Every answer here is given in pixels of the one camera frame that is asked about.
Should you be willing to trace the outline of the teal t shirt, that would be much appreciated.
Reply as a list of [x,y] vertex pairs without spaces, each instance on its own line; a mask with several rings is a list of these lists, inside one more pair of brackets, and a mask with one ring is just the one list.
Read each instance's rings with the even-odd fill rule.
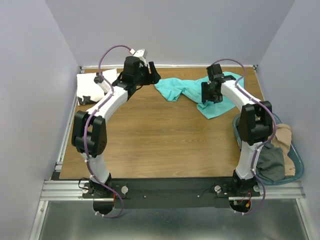
[[227,97],[222,102],[213,103],[207,101],[202,103],[201,83],[207,82],[208,77],[197,80],[179,79],[176,77],[161,79],[155,84],[155,89],[169,102],[176,102],[181,95],[184,95],[196,103],[198,111],[206,118],[219,117],[235,107],[235,104]]

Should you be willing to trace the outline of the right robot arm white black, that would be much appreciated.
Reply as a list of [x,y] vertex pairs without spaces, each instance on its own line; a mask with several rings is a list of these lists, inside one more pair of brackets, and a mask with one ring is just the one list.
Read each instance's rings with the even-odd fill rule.
[[241,143],[240,158],[232,180],[225,190],[233,196],[246,194],[257,183],[256,166],[263,146],[275,135],[276,120],[269,101],[261,101],[239,85],[232,75],[225,75],[220,64],[206,68],[208,81],[201,83],[202,103],[220,103],[227,97],[240,110],[237,125]]

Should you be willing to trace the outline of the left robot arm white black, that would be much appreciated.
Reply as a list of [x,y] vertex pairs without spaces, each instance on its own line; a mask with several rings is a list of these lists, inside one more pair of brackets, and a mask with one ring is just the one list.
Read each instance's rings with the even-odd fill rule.
[[110,198],[114,196],[112,177],[104,158],[108,120],[137,90],[157,84],[161,76],[154,62],[131,55],[125,58],[123,70],[115,79],[108,80],[102,69],[95,79],[99,85],[106,84],[108,92],[93,107],[75,113],[71,144],[82,155],[89,171],[88,182],[81,187],[83,197]]

